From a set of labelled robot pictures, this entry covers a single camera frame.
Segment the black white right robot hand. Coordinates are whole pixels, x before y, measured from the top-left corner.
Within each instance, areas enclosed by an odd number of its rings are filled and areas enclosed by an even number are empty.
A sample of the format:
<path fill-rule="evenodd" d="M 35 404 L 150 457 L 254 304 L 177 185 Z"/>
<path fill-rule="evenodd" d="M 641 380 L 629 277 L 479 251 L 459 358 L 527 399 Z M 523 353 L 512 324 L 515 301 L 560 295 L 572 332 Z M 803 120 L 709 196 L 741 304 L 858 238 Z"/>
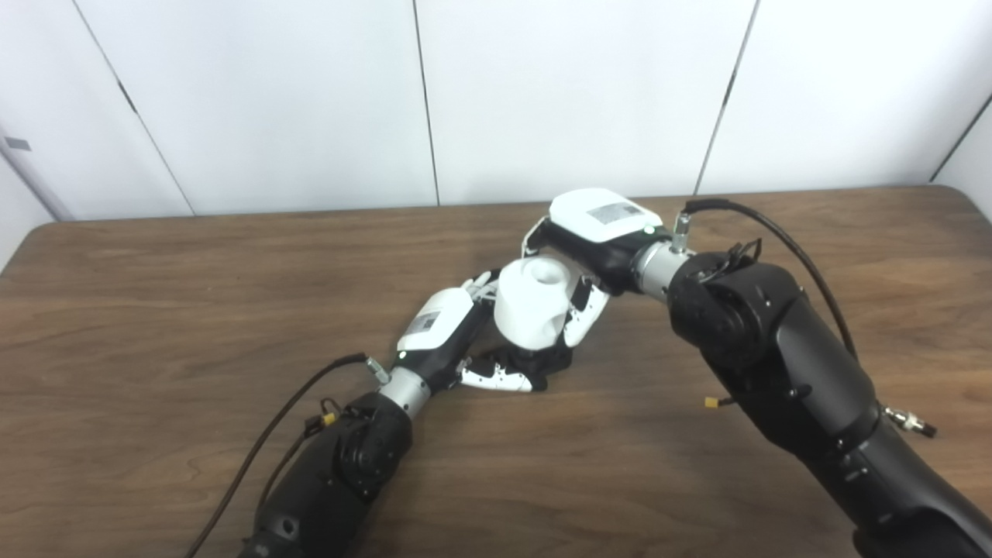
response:
<path fill-rule="evenodd" d="M 645 295 L 667 303 L 674 273 L 687 261 L 670 250 L 673 233 L 645 206 L 607 188 L 580 188 L 557 195 L 548 215 L 524 236 L 521 254 L 549 248 L 579 268 L 561 336 L 575 347 L 591 331 L 612 297 Z"/>

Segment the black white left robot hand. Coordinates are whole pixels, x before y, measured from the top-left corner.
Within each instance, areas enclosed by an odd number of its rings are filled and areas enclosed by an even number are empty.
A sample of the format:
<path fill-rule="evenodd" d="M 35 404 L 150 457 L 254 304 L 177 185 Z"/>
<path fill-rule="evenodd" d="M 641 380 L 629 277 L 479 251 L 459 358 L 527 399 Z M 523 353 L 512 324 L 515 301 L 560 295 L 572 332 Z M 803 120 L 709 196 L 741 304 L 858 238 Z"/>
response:
<path fill-rule="evenodd" d="M 545 378 L 510 363 L 509 343 L 479 356 L 469 354 L 492 321 L 499 275 L 499 269 L 487 270 L 429 297 L 398 340 L 392 371 L 412 372 L 432 394 L 457 385 L 510 392 L 546 391 Z"/>

